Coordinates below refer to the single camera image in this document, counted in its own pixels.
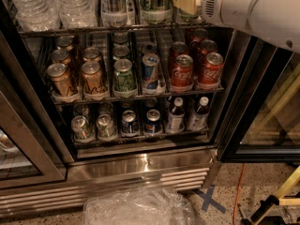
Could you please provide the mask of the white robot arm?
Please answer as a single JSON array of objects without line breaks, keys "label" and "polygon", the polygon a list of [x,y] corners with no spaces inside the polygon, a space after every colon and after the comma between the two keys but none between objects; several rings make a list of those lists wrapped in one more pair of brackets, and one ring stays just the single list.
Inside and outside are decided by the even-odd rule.
[{"label": "white robot arm", "polygon": [[172,0],[189,15],[300,53],[300,0]]}]

